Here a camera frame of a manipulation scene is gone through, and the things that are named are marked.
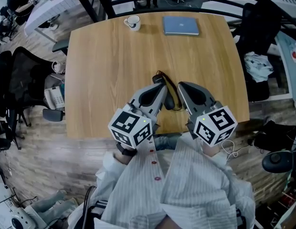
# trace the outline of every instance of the desk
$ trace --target desk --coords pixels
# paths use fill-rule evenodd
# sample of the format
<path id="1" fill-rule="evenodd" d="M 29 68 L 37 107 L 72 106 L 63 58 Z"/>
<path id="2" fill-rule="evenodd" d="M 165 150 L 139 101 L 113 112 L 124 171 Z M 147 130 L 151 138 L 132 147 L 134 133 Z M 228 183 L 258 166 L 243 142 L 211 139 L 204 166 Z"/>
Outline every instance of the desk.
<path id="1" fill-rule="evenodd" d="M 165 36 L 162 17 L 197 18 L 198 37 Z M 222 16 L 193 12 L 140 14 L 141 28 L 131 31 L 125 17 L 72 32 L 66 63 L 65 110 L 70 138 L 110 137 L 107 128 L 140 88 L 152 84 L 157 70 L 177 84 L 206 87 L 238 122 L 249 120 L 249 105 L 239 55 Z M 162 109 L 158 133 L 186 131 L 188 114 Z"/>
<path id="2" fill-rule="evenodd" d="M 78 0 L 47 0 L 45 3 L 38 3 L 32 10 L 26 25 L 24 32 L 26 35 L 31 34 L 33 31 L 37 31 L 42 36 L 56 43 L 55 40 L 44 34 L 38 27 L 44 22 L 48 21 L 52 17 L 68 10 L 76 5 L 80 4 Z"/>
<path id="3" fill-rule="evenodd" d="M 295 45 L 296 40 L 292 39 L 290 36 L 287 36 L 285 33 L 279 31 L 275 38 L 275 41 L 283 61 L 288 84 L 288 93 L 270 96 L 267 100 L 293 98 L 296 107 L 296 62 L 293 61 L 290 54 L 290 51 L 293 48 L 293 46 L 291 45 Z"/>

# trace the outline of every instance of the hand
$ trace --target hand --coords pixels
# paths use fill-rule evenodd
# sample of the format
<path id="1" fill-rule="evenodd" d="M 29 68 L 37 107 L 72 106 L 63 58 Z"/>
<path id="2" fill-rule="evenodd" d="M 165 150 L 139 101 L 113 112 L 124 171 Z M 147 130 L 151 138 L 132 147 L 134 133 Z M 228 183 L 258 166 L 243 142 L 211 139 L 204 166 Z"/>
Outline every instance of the hand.
<path id="1" fill-rule="evenodd" d="M 202 143 L 203 153 L 209 157 L 213 157 L 215 154 L 220 152 L 220 144 L 217 144 L 213 147 L 209 147 L 205 142 Z"/>
<path id="2" fill-rule="evenodd" d="M 3 26 L 7 26 L 9 24 L 9 20 L 8 19 L 4 19 L 3 20 Z"/>

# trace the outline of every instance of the closed laptop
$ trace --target closed laptop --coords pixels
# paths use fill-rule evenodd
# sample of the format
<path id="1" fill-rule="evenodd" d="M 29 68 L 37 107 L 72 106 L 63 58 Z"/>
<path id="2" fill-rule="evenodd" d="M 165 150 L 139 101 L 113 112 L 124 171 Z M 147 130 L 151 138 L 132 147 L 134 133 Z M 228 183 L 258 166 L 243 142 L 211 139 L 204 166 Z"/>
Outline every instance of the closed laptop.
<path id="1" fill-rule="evenodd" d="M 164 16 L 163 26 L 165 35 L 199 35 L 195 18 Z"/>

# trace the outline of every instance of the coffee mug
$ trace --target coffee mug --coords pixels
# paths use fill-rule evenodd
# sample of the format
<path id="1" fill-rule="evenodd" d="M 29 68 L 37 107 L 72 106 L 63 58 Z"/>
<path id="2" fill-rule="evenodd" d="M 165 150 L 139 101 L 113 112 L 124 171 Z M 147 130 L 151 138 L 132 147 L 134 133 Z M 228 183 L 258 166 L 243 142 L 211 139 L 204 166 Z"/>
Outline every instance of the coffee mug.
<path id="1" fill-rule="evenodd" d="M 140 17 L 137 15 L 131 15 L 124 20 L 125 25 L 127 25 L 132 31 L 138 31 L 140 28 Z"/>
<path id="2" fill-rule="evenodd" d="M 52 69 L 57 74 L 64 74 L 65 73 L 65 63 L 60 63 L 58 61 L 54 61 L 52 63 Z"/>

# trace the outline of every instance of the chair armrest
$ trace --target chair armrest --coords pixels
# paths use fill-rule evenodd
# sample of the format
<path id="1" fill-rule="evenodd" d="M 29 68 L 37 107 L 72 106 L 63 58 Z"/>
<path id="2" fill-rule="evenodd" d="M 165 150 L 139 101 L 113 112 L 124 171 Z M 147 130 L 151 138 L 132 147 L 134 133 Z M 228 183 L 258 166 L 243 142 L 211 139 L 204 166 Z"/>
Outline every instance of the chair armrest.
<path id="1" fill-rule="evenodd" d="M 56 42 L 56 44 L 53 46 L 52 52 L 56 52 L 62 49 L 67 49 L 69 41 L 70 39 L 65 39 L 65 40 Z"/>
<path id="2" fill-rule="evenodd" d="M 232 36 L 233 36 L 233 38 L 234 38 L 235 36 L 237 36 L 237 35 L 240 34 L 240 28 L 236 28 L 236 29 L 235 29 L 234 31 L 232 31 L 231 33 L 232 33 Z"/>

